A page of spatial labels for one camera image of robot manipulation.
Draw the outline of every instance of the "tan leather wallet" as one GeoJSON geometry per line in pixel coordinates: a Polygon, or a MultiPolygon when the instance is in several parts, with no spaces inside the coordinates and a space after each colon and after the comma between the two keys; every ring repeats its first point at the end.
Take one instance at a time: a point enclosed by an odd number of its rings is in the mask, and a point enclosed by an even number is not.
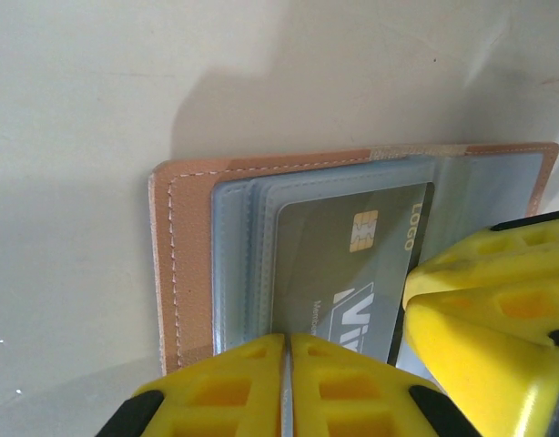
{"type": "Polygon", "coordinates": [[[542,154],[527,214],[536,213],[559,147],[554,143],[386,146],[308,154],[168,161],[149,181],[163,372],[213,354],[211,191],[216,184],[409,155],[542,154]]]}

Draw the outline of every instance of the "white stitching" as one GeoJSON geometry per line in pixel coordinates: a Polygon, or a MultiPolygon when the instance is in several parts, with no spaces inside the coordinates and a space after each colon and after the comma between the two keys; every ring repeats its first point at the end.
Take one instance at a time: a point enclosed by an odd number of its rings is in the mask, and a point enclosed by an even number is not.
{"type": "Polygon", "coordinates": [[[508,152],[540,152],[541,150],[549,150],[549,147],[538,147],[538,148],[505,148],[503,150],[490,150],[490,151],[475,151],[466,152],[467,155],[491,155],[492,153],[508,153],[508,152]]]}
{"type": "Polygon", "coordinates": [[[258,171],[258,170],[278,170],[281,168],[305,168],[310,166],[329,166],[335,164],[347,164],[353,162],[368,161],[370,158],[354,158],[354,159],[343,159],[340,161],[324,161],[324,162],[313,162],[306,164],[293,164],[287,166],[274,166],[274,167],[260,167],[260,168],[235,168],[220,171],[200,171],[198,173],[188,173],[185,175],[174,176],[170,182],[168,182],[168,234],[170,235],[170,258],[172,259],[172,296],[174,301],[174,318],[175,318],[175,330],[177,336],[177,365],[182,367],[182,350],[180,344],[180,316],[178,314],[178,299],[177,299],[177,270],[176,270],[176,251],[174,242],[174,225],[172,221],[173,207],[172,207],[172,185],[176,182],[178,178],[189,178],[194,176],[213,176],[222,173],[234,173],[241,171],[258,171]]]}
{"type": "Polygon", "coordinates": [[[172,259],[172,295],[174,298],[174,325],[177,332],[177,364],[182,367],[182,352],[180,350],[180,322],[177,300],[177,264],[174,245],[174,229],[172,224],[172,184],[168,184],[168,233],[170,234],[170,258],[172,259]]]}

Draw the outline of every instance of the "visa logo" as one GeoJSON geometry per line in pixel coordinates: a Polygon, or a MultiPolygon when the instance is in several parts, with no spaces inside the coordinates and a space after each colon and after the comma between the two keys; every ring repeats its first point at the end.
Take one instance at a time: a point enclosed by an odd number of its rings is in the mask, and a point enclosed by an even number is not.
{"type": "Polygon", "coordinates": [[[350,289],[334,295],[328,340],[351,351],[362,352],[364,336],[369,331],[374,301],[374,282],[359,290],[350,289]]]}

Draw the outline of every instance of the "credit card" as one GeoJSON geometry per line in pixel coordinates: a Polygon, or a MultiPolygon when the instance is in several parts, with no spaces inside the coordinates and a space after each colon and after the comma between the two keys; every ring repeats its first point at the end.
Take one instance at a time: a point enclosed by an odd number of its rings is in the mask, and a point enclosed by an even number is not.
{"type": "Polygon", "coordinates": [[[386,361],[432,192],[421,183],[282,208],[272,330],[309,332],[386,361]]]}
{"type": "Polygon", "coordinates": [[[424,184],[432,181],[433,171],[431,159],[411,157],[253,179],[249,183],[252,227],[247,338],[272,332],[276,237],[283,208],[292,203],[424,184]]]}

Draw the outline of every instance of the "gray credit card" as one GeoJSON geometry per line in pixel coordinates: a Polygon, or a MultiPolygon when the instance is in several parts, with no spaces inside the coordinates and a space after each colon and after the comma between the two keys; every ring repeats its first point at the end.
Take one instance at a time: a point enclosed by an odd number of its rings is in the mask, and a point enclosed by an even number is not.
{"type": "Polygon", "coordinates": [[[422,183],[285,206],[272,330],[309,332],[386,361],[431,199],[432,184],[422,183]]]}

